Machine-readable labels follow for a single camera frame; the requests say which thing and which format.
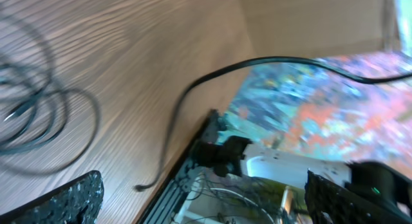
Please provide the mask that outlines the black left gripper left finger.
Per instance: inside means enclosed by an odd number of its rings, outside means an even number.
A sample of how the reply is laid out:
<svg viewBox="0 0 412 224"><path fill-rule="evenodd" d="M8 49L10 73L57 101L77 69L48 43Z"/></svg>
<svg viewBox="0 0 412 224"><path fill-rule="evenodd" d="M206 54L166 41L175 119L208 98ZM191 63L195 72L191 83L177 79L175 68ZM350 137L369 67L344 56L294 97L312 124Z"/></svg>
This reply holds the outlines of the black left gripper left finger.
<svg viewBox="0 0 412 224"><path fill-rule="evenodd" d="M95 224L102 207L104 184L93 170L1 215L2 224Z"/></svg>

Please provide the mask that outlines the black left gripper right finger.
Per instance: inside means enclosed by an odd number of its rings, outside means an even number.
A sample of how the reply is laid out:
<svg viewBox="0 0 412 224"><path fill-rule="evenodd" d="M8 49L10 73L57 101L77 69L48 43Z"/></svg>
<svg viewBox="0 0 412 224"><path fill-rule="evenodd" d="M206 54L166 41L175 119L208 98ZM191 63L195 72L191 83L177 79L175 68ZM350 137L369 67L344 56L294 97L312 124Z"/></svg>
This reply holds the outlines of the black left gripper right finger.
<svg viewBox="0 0 412 224"><path fill-rule="evenodd" d="M378 206L308 171L304 200L314 223L411 224L411 217Z"/></svg>

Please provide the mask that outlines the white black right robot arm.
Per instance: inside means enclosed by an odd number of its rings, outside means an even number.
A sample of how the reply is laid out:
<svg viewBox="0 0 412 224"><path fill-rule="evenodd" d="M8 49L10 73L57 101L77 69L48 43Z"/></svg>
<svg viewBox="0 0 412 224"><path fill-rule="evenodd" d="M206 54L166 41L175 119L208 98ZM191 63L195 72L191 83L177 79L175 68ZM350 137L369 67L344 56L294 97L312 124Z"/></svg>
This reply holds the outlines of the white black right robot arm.
<svg viewBox="0 0 412 224"><path fill-rule="evenodd" d="M305 191L314 223L411 223L411 179L380 162L338 162L299 156L231 136L223 144L198 142L191 158L227 174L268 179Z"/></svg>

